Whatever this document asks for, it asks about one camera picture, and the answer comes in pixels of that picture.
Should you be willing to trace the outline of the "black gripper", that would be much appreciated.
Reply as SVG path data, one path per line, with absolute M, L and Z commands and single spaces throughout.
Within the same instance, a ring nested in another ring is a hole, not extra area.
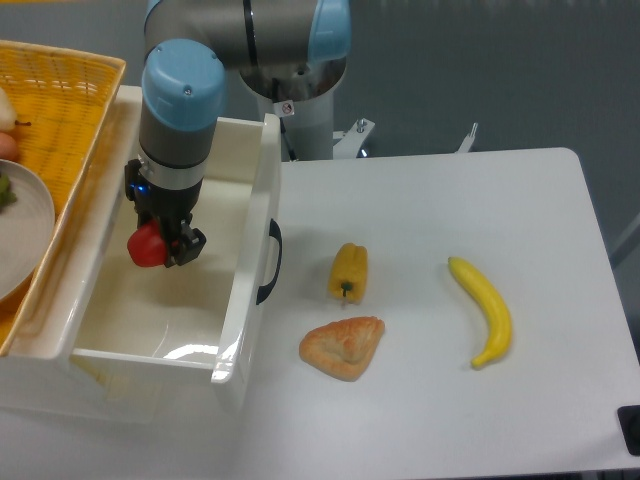
M 184 266 L 200 255 L 207 241 L 198 228 L 191 227 L 202 181 L 188 188 L 164 188 L 143 175 L 144 166 L 139 159 L 125 166 L 125 195 L 134 203 L 139 225 L 151 220 L 157 224 L 167 251 L 164 265 Z

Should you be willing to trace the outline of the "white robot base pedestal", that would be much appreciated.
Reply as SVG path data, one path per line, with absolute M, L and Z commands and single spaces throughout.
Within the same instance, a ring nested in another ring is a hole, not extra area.
M 365 158 L 365 144 L 375 129 L 366 118 L 347 130 L 334 128 L 334 94 L 346 74 L 345 58 L 250 67 L 240 71 L 261 116 L 280 119 L 285 161 Z

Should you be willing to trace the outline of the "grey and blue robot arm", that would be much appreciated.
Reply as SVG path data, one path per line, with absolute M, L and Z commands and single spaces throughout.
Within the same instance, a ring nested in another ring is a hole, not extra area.
M 191 224 L 226 74 L 238 71 L 280 119 L 293 159 L 332 152 L 330 106 L 351 47 L 346 1 L 152 1 L 144 24 L 139 153 L 125 168 L 141 267 L 184 265 L 206 239 Z

